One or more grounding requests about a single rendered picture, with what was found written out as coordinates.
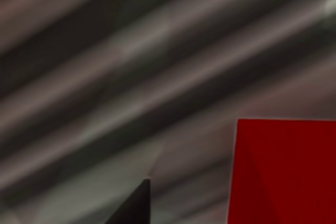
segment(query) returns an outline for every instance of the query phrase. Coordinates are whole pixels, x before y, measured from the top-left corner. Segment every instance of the corrugated surface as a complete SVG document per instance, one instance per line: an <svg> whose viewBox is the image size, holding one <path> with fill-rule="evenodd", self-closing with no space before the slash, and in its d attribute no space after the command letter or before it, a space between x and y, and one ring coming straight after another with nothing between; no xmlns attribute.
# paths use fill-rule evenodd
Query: corrugated surface
<svg viewBox="0 0 336 224"><path fill-rule="evenodd" d="M327 0L0 0L5 224L225 223L238 116L333 119Z"/></svg>

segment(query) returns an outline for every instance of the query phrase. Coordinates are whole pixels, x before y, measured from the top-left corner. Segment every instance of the blurry background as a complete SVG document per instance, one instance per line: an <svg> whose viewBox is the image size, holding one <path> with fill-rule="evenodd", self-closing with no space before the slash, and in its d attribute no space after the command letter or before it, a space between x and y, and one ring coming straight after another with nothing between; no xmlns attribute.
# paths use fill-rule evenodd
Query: blurry background
<svg viewBox="0 0 336 224"><path fill-rule="evenodd" d="M103 224L146 177L152 223L226 223L237 117L336 117L333 10L0 0L0 223Z"/></svg>

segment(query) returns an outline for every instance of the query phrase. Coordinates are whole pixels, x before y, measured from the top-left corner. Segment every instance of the black object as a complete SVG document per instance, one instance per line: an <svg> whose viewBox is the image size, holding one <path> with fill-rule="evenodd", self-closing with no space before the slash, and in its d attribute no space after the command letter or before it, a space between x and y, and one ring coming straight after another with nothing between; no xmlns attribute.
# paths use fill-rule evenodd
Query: black object
<svg viewBox="0 0 336 224"><path fill-rule="evenodd" d="M150 224L151 182L145 179L106 224Z"/></svg>

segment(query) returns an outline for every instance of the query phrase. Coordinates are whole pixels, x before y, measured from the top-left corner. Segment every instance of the red surface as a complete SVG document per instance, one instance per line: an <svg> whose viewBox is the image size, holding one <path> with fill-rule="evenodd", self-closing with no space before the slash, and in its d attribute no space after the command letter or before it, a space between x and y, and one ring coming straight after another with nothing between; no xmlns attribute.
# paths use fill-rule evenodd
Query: red surface
<svg viewBox="0 0 336 224"><path fill-rule="evenodd" d="M336 223L336 122L238 120L228 224L271 223Z"/></svg>

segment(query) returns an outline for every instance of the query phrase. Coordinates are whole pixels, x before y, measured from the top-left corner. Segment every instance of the black shape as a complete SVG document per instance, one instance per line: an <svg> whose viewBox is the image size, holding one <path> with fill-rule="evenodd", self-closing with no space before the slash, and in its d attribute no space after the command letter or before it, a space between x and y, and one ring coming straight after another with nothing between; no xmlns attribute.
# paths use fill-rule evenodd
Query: black shape
<svg viewBox="0 0 336 224"><path fill-rule="evenodd" d="M106 224L150 224L151 182L145 179Z"/></svg>

